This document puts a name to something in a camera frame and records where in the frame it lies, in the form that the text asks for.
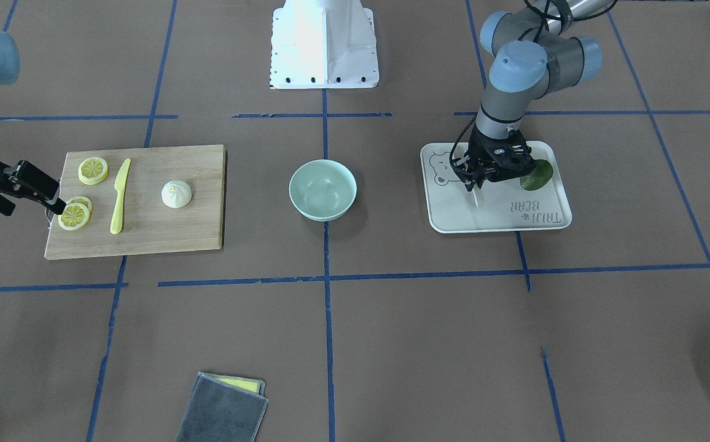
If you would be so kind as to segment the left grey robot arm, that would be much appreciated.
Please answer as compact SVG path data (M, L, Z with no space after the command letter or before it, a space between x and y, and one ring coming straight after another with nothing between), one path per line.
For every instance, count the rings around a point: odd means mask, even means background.
M480 31L493 56L470 134L450 165L468 192L485 182L528 176L536 161L521 123L532 101L585 83L600 71L603 51L592 37L564 37L575 23L601 17L614 1L526 1L519 12L495 12Z

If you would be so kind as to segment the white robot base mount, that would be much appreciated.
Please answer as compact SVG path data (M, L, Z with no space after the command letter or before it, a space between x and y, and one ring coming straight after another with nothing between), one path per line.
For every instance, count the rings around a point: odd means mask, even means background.
M286 1L271 20L269 87L375 88L375 19L360 1Z

